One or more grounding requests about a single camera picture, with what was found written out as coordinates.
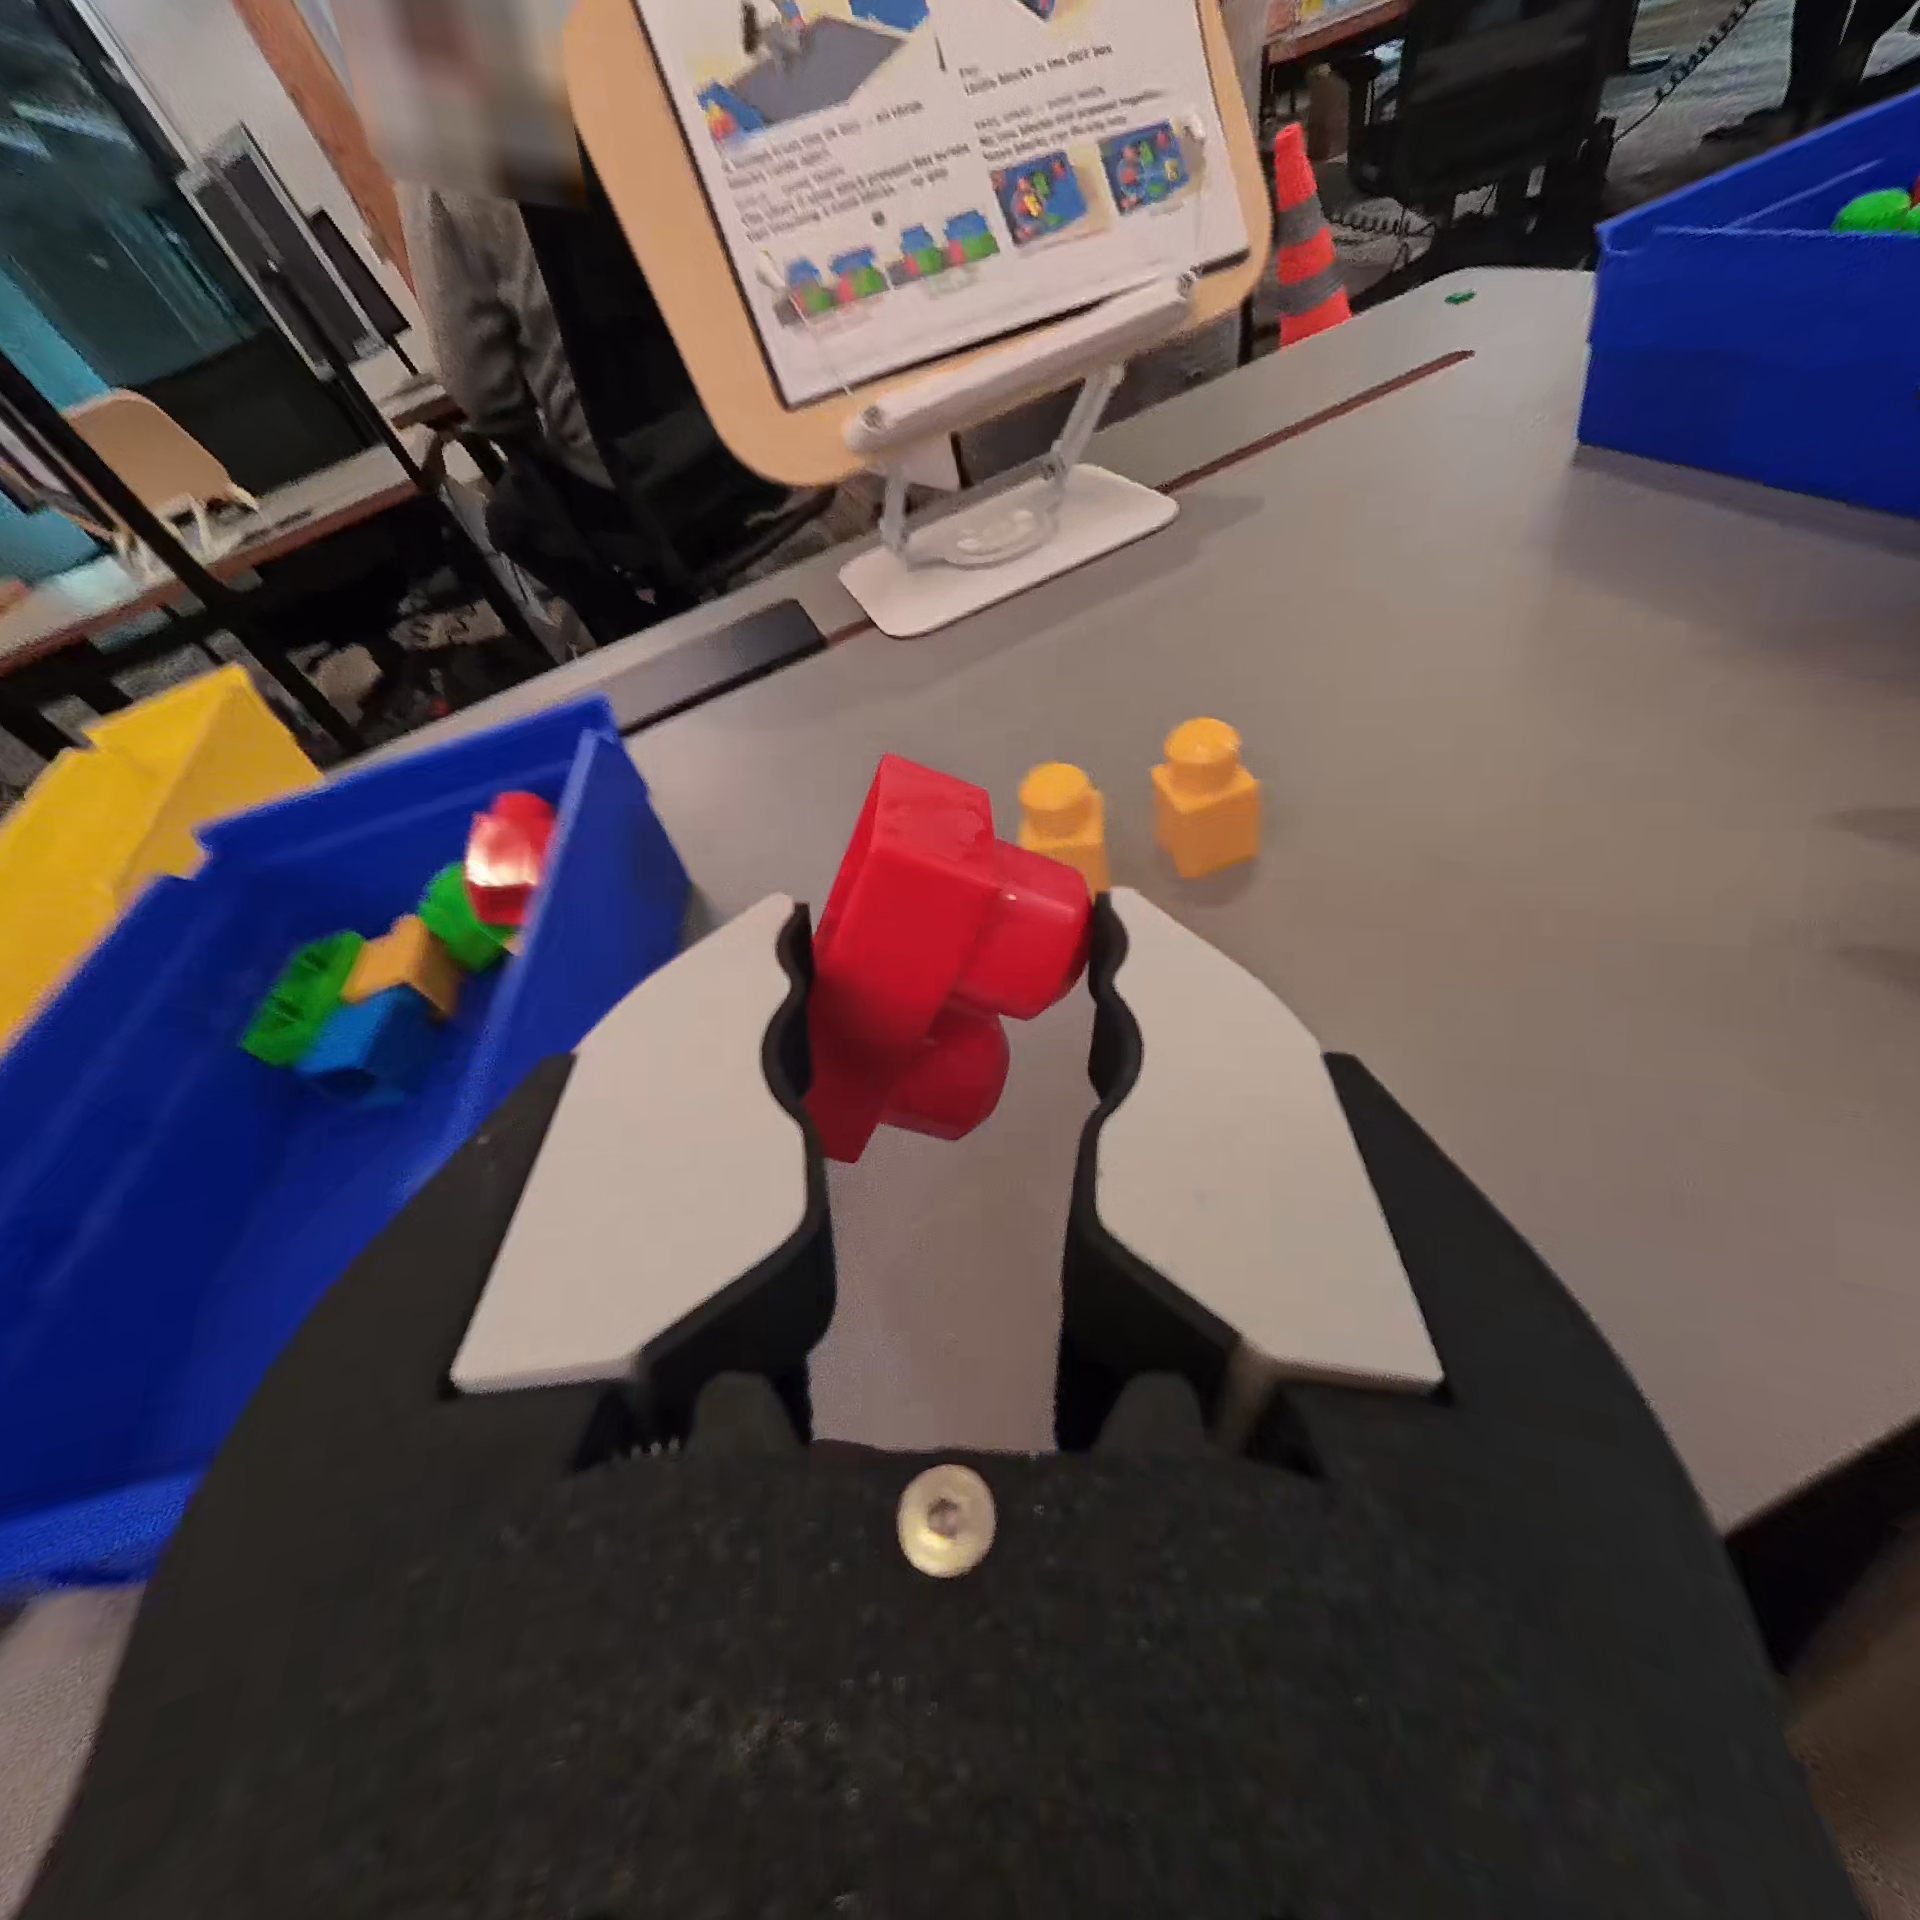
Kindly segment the orange traffic cone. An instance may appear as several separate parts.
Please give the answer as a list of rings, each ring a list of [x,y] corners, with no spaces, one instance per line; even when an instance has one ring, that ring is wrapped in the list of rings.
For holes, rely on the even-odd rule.
[[[1282,123],[1272,152],[1279,347],[1345,324],[1353,304],[1302,123]]]

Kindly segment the wooden display board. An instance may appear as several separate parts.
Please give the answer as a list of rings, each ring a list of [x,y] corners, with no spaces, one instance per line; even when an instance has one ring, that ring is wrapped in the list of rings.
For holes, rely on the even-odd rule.
[[[1274,245],[1274,216],[1227,17],[1220,5],[1203,6],[1214,78],[1228,89],[1225,123],[1233,179],[1251,220],[1255,248],[1228,268],[1199,273],[1185,328],[1158,346],[1233,319],[1256,290]],[[564,25],[564,78],[583,154],[660,306],[708,419],[732,455],[764,479],[802,487],[847,480],[866,470],[844,437],[847,421],[858,403],[956,359],[968,360],[1011,346],[1101,304],[789,410],[758,349],[746,297],[692,169],[691,138],[679,127],[659,61],[638,28],[637,5],[580,5],[572,10]]]

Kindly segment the black flat panel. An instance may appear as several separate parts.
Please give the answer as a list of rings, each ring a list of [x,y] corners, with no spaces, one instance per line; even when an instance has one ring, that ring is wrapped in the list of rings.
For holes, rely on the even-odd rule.
[[[811,660],[827,645],[811,615],[783,597],[630,663],[601,687],[601,699],[617,731],[633,736]]]

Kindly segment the red two-stud toy block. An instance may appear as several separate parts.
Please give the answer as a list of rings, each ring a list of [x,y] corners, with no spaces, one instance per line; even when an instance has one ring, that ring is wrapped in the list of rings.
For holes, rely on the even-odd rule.
[[[981,785],[883,755],[811,931],[805,1111],[832,1161],[883,1128],[957,1140],[996,1115],[1012,1020],[1079,982],[1080,873],[996,833]]]

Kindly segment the yellow plastic bin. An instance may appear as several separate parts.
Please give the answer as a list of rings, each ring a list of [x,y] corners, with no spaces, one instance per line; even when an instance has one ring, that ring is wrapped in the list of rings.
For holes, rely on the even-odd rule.
[[[4,816],[4,1043],[153,880],[201,866],[206,826],[321,781],[240,663],[118,711],[83,738]]]

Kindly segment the pile of colourful toy blocks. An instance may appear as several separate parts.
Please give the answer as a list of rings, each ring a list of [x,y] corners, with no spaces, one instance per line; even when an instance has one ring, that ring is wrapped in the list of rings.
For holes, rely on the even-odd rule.
[[[559,809],[528,788],[477,812],[457,861],[378,935],[350,929],[295,949],[237,1032],[237,1049],[359,1111],[425,1085],[475,982],[502,970],[533,923]]]

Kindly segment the blue plastic bin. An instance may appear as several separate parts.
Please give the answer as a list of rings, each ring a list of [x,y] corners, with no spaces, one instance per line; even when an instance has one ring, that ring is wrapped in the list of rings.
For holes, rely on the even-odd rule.
[[[386,931],[508,789],[557,826],[516,954],[380,1109],[242,1049],[298,949]],[[2,1071],[4,1602],[153,1574],[319,1296],[548,1057],[681,942],[691,880],[607,697],[206,829]]]
[[[1837,233],[1910,187],[1907,91],[1598,228],[1580,443],[1919,514],[1919,238]]]

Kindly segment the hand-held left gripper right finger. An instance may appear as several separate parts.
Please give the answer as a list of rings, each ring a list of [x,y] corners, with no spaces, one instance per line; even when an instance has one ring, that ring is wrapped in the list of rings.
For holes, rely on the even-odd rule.
[[[1173,1374],[1425,1396],[1444,1379],[1309,1025],[1142,892],[1091,925],[1089,1077],[1061,1262],[1060,1392]]]

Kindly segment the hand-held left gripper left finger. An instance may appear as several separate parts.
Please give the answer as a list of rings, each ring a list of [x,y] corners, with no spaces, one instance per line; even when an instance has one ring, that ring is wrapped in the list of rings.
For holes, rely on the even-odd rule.
[[[576,1047],[462,1346],[466,1396],[803,1379],[835,1312],[810,1079],[810,921],[758,898]]]

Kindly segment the yellow toy building block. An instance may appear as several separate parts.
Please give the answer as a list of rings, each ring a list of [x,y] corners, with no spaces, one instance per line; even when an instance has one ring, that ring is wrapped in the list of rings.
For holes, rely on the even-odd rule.
[[[1091,897],[1111,887],[1106,805],[1091,776],[1073,763],[1052,761],[1028,769],[1019,789],[1019,843],[1073,866]]]
[[[1178,723],[1151,772],[1156,843],[1173,872],[1197,881],[1261,854],[1261,779],[1244,738],[1223,718]]]

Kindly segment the black office chair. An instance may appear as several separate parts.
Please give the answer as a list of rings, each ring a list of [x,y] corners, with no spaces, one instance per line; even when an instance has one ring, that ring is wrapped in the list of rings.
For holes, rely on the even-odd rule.
[[[1636,5],[1417,1],[1391,113],[1353,91],[1347,174],[1370,197],[1435,212],[1578,156],[1601,123]]]

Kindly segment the printed instruction sheet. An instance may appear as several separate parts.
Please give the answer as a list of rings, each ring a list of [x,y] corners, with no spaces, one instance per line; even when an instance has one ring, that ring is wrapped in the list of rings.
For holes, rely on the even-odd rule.
[[[1192,1],[644,1],[785,408],[1251,254]]]

